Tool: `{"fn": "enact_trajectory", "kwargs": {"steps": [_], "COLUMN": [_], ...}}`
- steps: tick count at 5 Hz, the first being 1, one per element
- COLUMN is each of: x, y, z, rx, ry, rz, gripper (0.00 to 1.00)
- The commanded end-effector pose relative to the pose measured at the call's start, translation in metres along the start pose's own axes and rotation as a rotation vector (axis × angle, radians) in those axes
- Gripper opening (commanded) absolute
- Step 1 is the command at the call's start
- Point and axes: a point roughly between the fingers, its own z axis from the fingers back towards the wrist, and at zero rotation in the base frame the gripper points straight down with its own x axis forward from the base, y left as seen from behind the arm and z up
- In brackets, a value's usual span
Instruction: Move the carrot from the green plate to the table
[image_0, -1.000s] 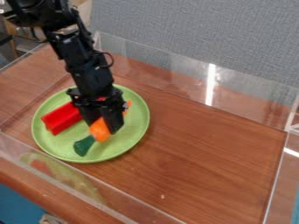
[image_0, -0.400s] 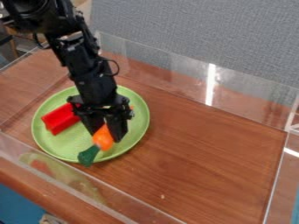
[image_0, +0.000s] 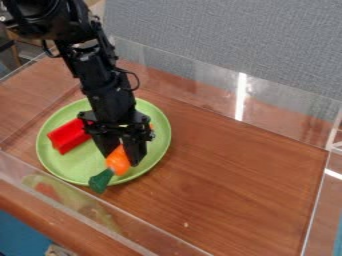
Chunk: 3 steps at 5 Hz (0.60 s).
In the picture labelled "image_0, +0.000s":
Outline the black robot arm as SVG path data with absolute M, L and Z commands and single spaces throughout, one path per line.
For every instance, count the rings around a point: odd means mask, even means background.
M 130 84 L 132 73 L 116 66 L 115 46 L 106 36 L 100 18 L 83 0 L 1 0 L 4 26 L 19 36 L 52 41 L 91 109 L 78 118 L 103 155 L 124 148 L 130 164 L 136 166 L 147 155 L 154 139 L 150 117 L 136 110 Z

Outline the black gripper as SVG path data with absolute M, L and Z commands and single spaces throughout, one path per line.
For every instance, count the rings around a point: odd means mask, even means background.
M 120 145 L 132 166 L 138 166 L 147 155 L 147 141 L 154 138 L 151 118 L 138 111 L 135 89 L 128 80 L 130 73 L 119 71 L 115 77 L 95 88 L 84 87 L 91 109 L 78 118 L 84 123 L 86 133 L 104 157 Z

